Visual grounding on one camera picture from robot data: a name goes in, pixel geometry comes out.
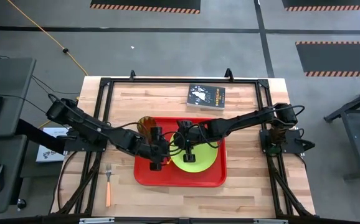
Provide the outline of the green round plate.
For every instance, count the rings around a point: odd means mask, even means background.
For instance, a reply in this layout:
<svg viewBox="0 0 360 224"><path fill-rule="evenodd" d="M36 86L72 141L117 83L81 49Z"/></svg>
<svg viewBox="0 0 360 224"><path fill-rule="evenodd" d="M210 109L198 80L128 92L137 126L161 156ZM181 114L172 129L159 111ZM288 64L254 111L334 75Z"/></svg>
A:
<svg viewBox="0 0 360 224"><path fill-rule="evenodd" d="M174 164L185 172L198 173L207 170L216 160L218 149L210 147L207 143L196 145L191 150L195 155L195 162L184 162L183 155L185 150L171 153L171 160Z"/></svg>

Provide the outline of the green translucent faceted cup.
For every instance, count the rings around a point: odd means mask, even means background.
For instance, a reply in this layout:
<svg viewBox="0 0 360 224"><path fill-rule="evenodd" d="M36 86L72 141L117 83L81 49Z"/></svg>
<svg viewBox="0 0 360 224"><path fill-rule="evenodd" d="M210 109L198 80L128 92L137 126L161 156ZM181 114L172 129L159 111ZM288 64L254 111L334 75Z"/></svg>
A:
<svg viewBox="0 0 360 224"><path fill-rule="evenodd" d="M149 143L152 143L151 129L156 126L156 120L153 117L144 116L139 119L137 124L137 130L147 139Z"/></svg>

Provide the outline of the red plastic tray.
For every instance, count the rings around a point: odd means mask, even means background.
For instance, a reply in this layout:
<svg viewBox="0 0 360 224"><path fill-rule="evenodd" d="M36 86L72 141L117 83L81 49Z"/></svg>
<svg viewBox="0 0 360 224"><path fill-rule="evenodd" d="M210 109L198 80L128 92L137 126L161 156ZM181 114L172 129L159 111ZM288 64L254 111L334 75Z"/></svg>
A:
<svg viewBox="0 0 360 224"><path fill-rule="evenodd" d="M216 138L213 148L218 149L218 155L213 165L205 171L198 173L185 172L178 168L173 161L165 163L160 171L149 169L150 160L142 157L135 158L134 177L141 185L162 185L178 187L218 187L227 177L227 154L225 141L221 140L222 133L212 134L205 125L204 136L206 139Z"/></svg>

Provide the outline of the fork with orange handle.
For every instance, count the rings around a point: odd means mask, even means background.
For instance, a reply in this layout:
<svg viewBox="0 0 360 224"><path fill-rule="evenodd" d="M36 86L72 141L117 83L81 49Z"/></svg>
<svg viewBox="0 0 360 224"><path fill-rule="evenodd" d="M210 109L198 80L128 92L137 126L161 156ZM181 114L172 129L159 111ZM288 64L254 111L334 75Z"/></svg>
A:
<svg viewBox="0 0 360 224"><path fill-rule="evenodd" d="M111 206L111 184L110 184L111 164L110 163L106 163L106 176L107 176L106 207L110 207Z"/></svg>

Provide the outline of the black paperback book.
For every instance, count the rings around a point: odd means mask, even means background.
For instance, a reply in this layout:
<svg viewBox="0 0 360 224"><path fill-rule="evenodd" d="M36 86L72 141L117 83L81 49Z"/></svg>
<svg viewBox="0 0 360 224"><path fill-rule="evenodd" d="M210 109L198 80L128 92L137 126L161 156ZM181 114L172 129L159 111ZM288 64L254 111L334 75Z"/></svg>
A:
<svg viewBox="0 0 360 224"><path fill-rule="evenodd" d="M186 104L209 110L224 110L225 88L192 83L189 85Z"/></svg>

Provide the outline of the white printed box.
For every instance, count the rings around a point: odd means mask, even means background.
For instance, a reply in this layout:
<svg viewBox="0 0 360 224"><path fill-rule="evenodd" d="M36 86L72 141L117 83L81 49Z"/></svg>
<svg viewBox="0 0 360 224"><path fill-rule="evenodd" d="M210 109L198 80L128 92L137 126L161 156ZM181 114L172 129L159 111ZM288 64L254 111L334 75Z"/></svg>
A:
<svg viewBox="0 0 360 224"><path fill-rule="evenodd" d="M53 136L63 136L67 134L67 128L43 128L43 132ZM47 149L45 146L40 145L36 157L37 163L45 162L62 162L64 157L68 154L67 151L64 151L63 154Z"/></svg>

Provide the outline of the black hazard-striped floor mat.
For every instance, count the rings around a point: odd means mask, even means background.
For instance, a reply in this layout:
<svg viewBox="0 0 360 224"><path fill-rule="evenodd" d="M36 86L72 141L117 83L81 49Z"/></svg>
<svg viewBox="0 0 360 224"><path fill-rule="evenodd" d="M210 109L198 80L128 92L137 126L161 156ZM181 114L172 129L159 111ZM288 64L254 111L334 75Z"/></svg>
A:
<svg viewBox="0 0 360 224"><path fill-rule="evenodd" d="M360 41L295 43L307 77L360 77Z"/></svg>
<svg viewBox="0 0 360 224"><path fill-rule="evenodd" d="M286 11L360 11L360 0L282 0Z"/></svg>
<svg viewBox="0 0 360 224"><path fill-rule="evenodd" d="M91 0L90 8L199 14L201 0Z"/></svg>

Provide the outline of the grey desk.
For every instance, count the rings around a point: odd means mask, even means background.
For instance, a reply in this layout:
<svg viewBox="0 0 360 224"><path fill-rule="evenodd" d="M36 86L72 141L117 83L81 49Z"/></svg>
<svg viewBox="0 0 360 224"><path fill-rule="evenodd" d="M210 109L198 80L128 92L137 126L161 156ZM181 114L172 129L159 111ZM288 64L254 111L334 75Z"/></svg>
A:
<svg viewBox="0 0 360 224"><path fill-rule="evenodd" d="M35 65L34 58L0 59L0 137L15 135Z"/></svg>
<svg viewBox="0 0 360 224"><path fill-rule="evenodd" d="M21 191L20 177L27 147L25 136L0 138L0 164L4 166L4 186L0 191L0 213L4 213L10 205L16 204Z"/></svg>

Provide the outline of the black metal table frame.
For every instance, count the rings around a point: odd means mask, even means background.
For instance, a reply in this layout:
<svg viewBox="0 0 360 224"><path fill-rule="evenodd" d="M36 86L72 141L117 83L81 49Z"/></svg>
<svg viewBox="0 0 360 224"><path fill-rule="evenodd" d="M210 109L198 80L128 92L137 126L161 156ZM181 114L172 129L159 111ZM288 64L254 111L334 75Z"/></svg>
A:
<svg viewBox="0 0 360 224"><path fill-rule="evenodd" d="M192 77L86 77L79 108L118 126L143 116L229 118L269 102L287 102L282 78L203 77L200 82L224 86L224 111L188 107L185 97ZM260 149L259 127L227 138L227 179L216 188L144 186L133 177L134 158L113 146L100 154L77 153L64 173L53 212L73 217L114 217L115 222L250 223L273 219L274 192L267 159ZM106 163L111 164L111 206L106 207Z"/></svg>

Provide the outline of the silver metal bracket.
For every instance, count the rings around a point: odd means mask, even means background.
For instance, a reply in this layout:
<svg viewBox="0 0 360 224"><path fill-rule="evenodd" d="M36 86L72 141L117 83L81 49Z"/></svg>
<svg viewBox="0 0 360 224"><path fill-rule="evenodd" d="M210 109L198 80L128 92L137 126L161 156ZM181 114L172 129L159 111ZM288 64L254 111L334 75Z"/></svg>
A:
<svg viewBox="0 0 360 224"><path fill-rule="evenodd" d="M281 220L281 219L254 219L253 224L289 224L288 220Z"/></svg>
<svg viewBox="0 0 360 224"><path fill-rule="evenodd" d="M78 224L113 224L115 223L114 217L93 217L81 218Z"/></svg>

